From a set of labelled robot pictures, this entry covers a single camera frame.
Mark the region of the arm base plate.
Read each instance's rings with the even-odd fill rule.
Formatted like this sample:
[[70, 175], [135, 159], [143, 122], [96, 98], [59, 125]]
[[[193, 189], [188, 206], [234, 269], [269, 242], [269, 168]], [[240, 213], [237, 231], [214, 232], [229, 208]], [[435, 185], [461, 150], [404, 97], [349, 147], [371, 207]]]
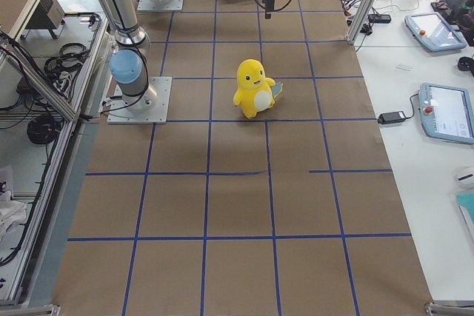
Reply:
[[172, 87], [169, 76], [152, 76], [145, 94], [136, 98], [123, 96], [119, 85], [116, 85], [114, 95], [120, 99], [113, 101], [107, 112], [108, 124], [165, 124]]
[[182, 11], [184, 0], [140, 0], [137, 11], [141, 13], [167, 13]]

